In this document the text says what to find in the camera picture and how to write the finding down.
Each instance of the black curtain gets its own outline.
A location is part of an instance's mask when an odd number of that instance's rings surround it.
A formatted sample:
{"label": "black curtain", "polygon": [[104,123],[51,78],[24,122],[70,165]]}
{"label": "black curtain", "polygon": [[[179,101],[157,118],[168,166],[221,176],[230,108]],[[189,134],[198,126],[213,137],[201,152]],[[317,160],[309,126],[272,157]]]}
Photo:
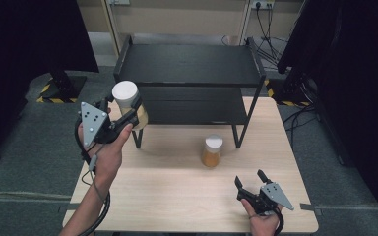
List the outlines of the black curtain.
{"label": "black curtain", "polygon": [[[378,2],[310,0],[304,11],[279,65],[295,72],[285,86],[315,81],[327,118],[378,201]],[[334,17],[318,17],[327,11]]]}
{"label": "black curtain", "polygon": [[0,1],[0,143],[31,80],[52,70],[98,72],[76,0]]}

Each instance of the gray carpet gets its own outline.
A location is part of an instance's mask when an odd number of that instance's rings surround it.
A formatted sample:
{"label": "gray carpet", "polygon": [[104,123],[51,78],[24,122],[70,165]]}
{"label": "gray carpet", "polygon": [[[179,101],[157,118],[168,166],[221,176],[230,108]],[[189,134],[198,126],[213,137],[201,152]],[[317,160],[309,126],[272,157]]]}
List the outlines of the gray carpet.
{"label": "gray carpet", "polygon": [[[88,77],[79,100],[92,102],[110,93],[112,71],[68,74]],[[48,79],[32,81],[29,103],[0,148],[0,235],[56,235],[82,167],[73,137],[79,104],[35,102]],[[298,108],[279,111],[284,119]],[[376,201],[354,168],[339,165],[323,126],[314,119],[295,129],[293,144],[320,225],[314,235],[378,235]]]}

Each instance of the wooden table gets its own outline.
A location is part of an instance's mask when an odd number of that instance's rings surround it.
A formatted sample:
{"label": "wooden table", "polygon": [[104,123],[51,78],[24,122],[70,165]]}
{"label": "wooden table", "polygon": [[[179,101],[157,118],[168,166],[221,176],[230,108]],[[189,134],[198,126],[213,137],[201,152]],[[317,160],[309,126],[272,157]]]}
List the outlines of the wooden table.
{"label": "wooden table", "polygon": [[[244,100],[250,107],[251,98]],[[118,117],[117,106],[111,107],[110,115]],[[249,232],[234,178],[238,175],[245,189],[259,193],[263,183],[256,173],[262,169],[295,207],[283,210],[283,232],[315,232],[314,211],[300,207],[310,201],[276,104],[271,98],[259,98],[255,109],[241,148],[235,147],[229,126],[147,126],[140,149],[132,140],[124,146],[123,164],[110,190],[111,207],[98,230]],[[215,168],[201,161],[209,134],[223,137]],[[87,168],[84,164],[71,204],[79,203],[88,189],[80,179]],[[64,224],[72,214],[67,211]]]}

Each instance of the wall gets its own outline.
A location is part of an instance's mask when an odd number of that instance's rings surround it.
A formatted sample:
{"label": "wall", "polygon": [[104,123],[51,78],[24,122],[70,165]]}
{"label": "wall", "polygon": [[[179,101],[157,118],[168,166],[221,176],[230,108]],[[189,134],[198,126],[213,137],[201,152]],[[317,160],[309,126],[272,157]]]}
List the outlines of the wall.
{"label": "wall", "polygon": [[[303,0],[276,0],[273,9],[271,37],[288,38],[298,17],[302,3]],[[263,30],[266,32],[269,24],[269,11],[261,10],[259,11],[259,16]],[[257,19],[256,9],[251,9],[248,19],[245,36],[263,36],[259,20]]]}
{"label": "wall", "polygon": [[[88,31],[109,32],[102,1],[78,0]],[[130,6],[112,9],[120,33],[186,33],[206,35],[262,36],[255,9],[247,11],[253,0],[130,0]],[[271,36],[288,37],[303,0],[276,0]],[[243,15],[248,22],[244,25]],[[259,12],[264,31],[268,11]]]}
{"label": "wall", "polygon": [[103,0],[77,0],[88,32],[109,32]]}

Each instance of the glass jar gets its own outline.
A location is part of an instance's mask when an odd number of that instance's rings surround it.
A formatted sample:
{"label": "glass jar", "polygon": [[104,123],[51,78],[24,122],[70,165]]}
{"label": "glass jar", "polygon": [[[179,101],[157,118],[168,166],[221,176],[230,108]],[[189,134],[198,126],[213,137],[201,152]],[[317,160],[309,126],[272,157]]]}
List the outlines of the glass jar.
{"label": "glass jar", "polygon": [[219,135],[210,135],[205,138],[205,149],[202,163],[208,167],[216,167],[221,159],[222,138]]}

